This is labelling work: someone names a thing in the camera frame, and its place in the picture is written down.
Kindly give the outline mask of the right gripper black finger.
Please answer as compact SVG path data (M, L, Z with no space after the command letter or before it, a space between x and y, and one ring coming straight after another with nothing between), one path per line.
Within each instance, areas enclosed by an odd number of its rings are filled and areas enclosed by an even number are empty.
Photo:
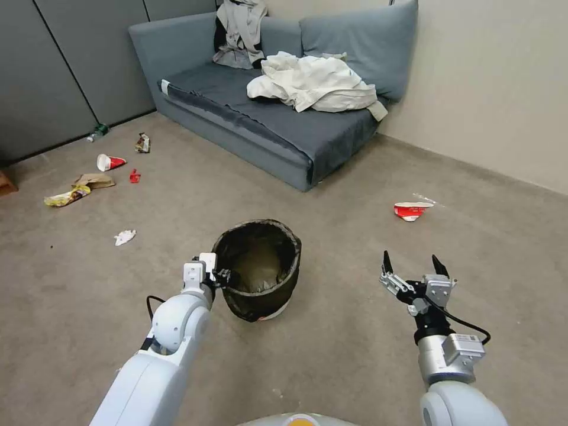
M446 286L456 286L457 280L450 277L446 266L440 261L440 259L435 254L431 256L431 259L435 270L435 280L437 282L444 283Z
M398 275L394 274L390 256L387 250L383 252L381 265L380 282L383 287L392 295L408 293L411 291L410 285Z

